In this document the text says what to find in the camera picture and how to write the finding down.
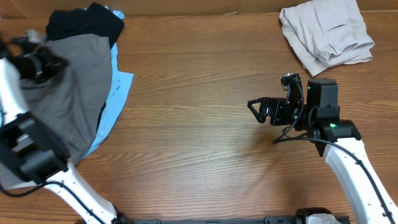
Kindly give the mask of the grey shorts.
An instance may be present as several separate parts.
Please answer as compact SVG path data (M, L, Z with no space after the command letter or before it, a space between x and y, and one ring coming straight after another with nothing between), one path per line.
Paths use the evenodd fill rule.
M48 41L46 47L68 66L42 84L21 80L22 91L33 114L62 138L77 164L95 140L111 88L109 40L83 34Z

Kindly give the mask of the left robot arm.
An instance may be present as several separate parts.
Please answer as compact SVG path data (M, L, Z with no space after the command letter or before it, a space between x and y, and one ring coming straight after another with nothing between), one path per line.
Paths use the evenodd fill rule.
M1 192L19 198L45 188L62 198L85 223L122 223L117 208L79 174L61 139L30 112L22 94L22 75L40 83L67 65L46 47L17 57L1 47L1 162L24 182L36 184L23 194Z

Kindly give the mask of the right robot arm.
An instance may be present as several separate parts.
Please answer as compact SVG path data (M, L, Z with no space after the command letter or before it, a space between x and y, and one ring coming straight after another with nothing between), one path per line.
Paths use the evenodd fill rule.
M281 79L285 98L248 101L259 123L284 126L274 143L308 141L336 175L358 223L397 223L397 205L373 169L359 130L340 118L338 84L333 79Z

